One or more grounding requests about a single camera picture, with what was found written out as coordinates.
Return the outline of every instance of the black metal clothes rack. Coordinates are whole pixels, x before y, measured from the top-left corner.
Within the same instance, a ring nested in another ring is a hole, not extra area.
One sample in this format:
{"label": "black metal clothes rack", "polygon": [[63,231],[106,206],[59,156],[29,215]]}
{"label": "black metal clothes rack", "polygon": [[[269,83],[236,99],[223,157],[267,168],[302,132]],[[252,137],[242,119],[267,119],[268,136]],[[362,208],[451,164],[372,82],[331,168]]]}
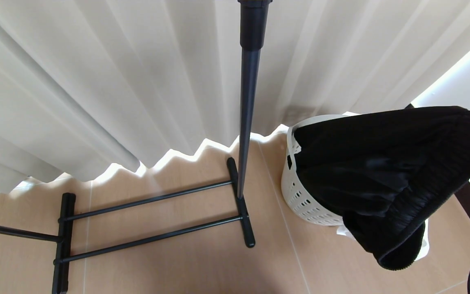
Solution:
{"label": "black metal clothes rack", "polygon": [[[238,0],[241,4],[241,34],[240,44],[242,47],[242,71],[241,71],[241,108],[240,108],[240,136],[239,136],[239,172],[233,158],[228,158],[226,165],[229,173],[229,180],[222,182],[200,186],[188,190],[174,192],[162,196],[152,197],[149,199],[134,201],[95,210],[93,212],[85,212],[83,214],[74,214],[76,195],[73,193],[64,193],[61,199],[61,209],[59,217],[59,230],[57,236],[24,231],[22,229],[13,229],[11,227],[0,226],[0,234],[9,236],[18,236],[21,238],[32,238],[36,240],[51,241],[57,243],[57,250],[54,259],[54,278],[52,283],[52,294],[65,294],[69,287],[69,265],[70,262],[78,259],[84,259],[104,253],[109,253],[121,249],[130,248],[150,242],[155,242],[165,238],[171,238],[186,233],[215,227],[216,225],[224,225],[225,223],[240,221],[242,226],[242,234],[244,242],[248,248],[255,246],[255,236],[250,223],[250,216],[246,208],[244,200],[244,179],[246,177],[246,162],[248,161],[248,150],[250,145],[250,131],[253,118],[253,104],[255,100],[255,90],[257,73],[259,71],[260,50],[264,44],[264,33],[266,28],[266,18],[268,4],[272,0]],[[169,199],[181,195],[194,192],[200,192],[207,189],[217,188],[220,186],[231,185],[235,194],[235,204],[237,205],[238,214],[230,218],[204,223],[177,231],[164,233],[149,238],[106,247],[77,255],[70,255],[71,237],[73,221],[77,219],[105,214],[107,212],[115,212],[137,205],[152,203],[164,199]]]}

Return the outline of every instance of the black fabric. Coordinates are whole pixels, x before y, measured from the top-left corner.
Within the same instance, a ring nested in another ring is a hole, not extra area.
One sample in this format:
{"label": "black fabric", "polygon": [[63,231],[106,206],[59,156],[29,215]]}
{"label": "black fabric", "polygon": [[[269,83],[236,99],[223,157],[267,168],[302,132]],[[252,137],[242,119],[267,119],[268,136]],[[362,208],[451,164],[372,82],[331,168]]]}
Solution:
{"label": "black fabric", "polygon": [[426,107],[300,127],[302,185],[389,270],[418,255],[424,221],[470,179],[470,111]]}

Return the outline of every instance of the tile floor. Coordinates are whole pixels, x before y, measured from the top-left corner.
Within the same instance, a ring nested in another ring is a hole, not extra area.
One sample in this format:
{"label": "tile floor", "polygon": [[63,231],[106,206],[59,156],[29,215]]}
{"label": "tile floor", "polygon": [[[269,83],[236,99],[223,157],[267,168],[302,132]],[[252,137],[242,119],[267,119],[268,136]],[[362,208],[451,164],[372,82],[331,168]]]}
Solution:
{"label": "tile floor", "polygon": [[[196,162],[173,158],[142,176],[123,169],[109,179],[69,177],[0,194],[0,225],[56,234],[60,197],[77,195],[76,212],[228,179],[230,156],[213,147]],[[237,148],[231,152],[237,159]],[[244,246],[237,222],[72,262],[70,294],[136,293],[466,293],[470,220],[452,197],[430,219],[429,255],[410,268],[377,266],[334,227],[296,217],[280,193],[285,135],[252,141],[246,203],[256,246]],[[236,215],[230,186],[74,222],[72,254]],[[51,291],[55,244],[0,236],[0,294]]]}

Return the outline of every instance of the curtain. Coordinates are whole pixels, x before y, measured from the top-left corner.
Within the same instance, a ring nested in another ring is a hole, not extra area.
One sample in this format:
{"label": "curtain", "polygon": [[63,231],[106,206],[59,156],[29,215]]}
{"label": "curtain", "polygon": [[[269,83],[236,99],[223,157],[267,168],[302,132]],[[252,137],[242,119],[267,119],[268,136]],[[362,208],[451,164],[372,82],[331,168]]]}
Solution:
{"label": "curtain", "polygon": [[[235,0],[0,0],[0,192],[239,133]],[[470,50],[470,1],[276,0],[253,132],[403,108]]]}

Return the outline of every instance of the white plastic basket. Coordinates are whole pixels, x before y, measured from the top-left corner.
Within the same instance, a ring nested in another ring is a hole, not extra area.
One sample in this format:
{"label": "white plastic basket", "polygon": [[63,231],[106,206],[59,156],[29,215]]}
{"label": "white plastic basket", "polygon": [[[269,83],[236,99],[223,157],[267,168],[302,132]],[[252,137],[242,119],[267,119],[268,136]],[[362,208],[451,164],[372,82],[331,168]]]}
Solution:
{"label": "white plastic basket", "polygon": [[[330,119],[346,117],[345,115],[322,115],[304,119],[293,127],[289,128],[287,134],[287,150],[286,162],[284,164],[284,171],[282,172],[282,197],[288,204],[289,208],[300,218],[314,223],[316,225],[343,225],[342,216],[338,216],[325,209],[320,205],[302,186],[299,177],[297,176],[297,165],[295,163],[295,156],[300,152],[300,145],[295,141],[293,132],[297,128],[305,125],[312,125]],[[288,166],[288,156],[291,159],[291,169]]]}

